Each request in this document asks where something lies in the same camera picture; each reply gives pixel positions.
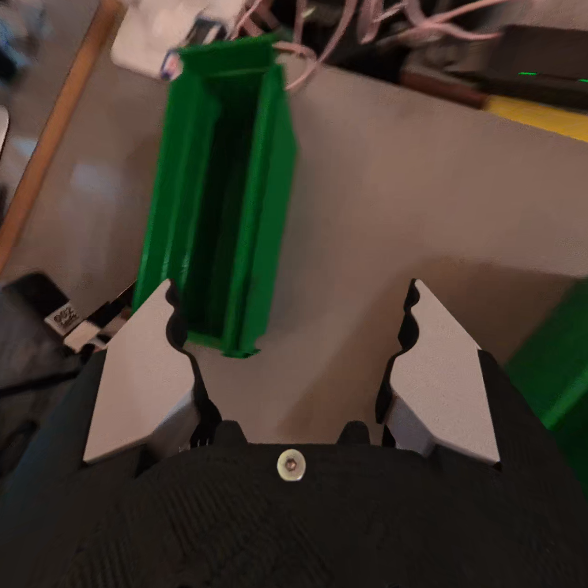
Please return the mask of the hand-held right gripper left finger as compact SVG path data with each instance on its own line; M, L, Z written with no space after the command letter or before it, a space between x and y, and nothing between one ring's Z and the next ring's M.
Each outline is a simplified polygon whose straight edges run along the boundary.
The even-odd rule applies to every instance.
M85 463L141 445L165 459L213 443L222 417L186 341L177 288L165 279L107 345Z

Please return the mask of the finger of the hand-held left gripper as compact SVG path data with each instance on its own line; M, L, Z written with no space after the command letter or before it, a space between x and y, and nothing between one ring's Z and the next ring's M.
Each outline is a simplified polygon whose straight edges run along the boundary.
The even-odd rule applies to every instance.
M81 353L85 346L90 345L94 350L105 349L113 335L110 323L99 326L92 321L84 320L64 338L64 346L74 353Z
M101 307L86 318L86 321L92 326L98 327L100 331L103 331L125 309L132 307L135 285L135 282L131 283L114 300L101 305Z

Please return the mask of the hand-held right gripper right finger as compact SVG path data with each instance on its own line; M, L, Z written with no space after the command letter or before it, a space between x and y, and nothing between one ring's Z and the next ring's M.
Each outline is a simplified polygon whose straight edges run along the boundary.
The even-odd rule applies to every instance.
M375 404L395 447L426 458L442 446L499 463L481 347L420 279L409 285L398 341Z

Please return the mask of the grey table wood edge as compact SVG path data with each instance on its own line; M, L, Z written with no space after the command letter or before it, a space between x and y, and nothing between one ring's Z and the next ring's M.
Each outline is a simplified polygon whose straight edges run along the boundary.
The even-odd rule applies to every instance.
M121 7L121 1L101 1L77 50L2 222L1 272L4 271L12 250L18 243L48 169Z

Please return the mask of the yellow tape strip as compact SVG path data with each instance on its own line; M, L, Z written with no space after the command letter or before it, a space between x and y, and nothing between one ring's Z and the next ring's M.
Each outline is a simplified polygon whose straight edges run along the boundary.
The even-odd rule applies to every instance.
M587 143L587 113L573 112L528 100L492 95L482 109L527 126Z

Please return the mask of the black box blue stripe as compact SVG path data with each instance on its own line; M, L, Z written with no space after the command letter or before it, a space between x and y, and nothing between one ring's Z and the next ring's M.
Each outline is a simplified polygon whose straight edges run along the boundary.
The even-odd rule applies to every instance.
M225 40L227 34L225 22L199 16L187 37L187 43L189 45L209 45L218 40Z

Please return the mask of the black power bank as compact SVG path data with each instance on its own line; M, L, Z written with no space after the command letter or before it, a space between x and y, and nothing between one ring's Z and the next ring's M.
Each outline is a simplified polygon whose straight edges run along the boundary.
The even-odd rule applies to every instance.
M492 95L587 111L587 31L508 26L480 87Z

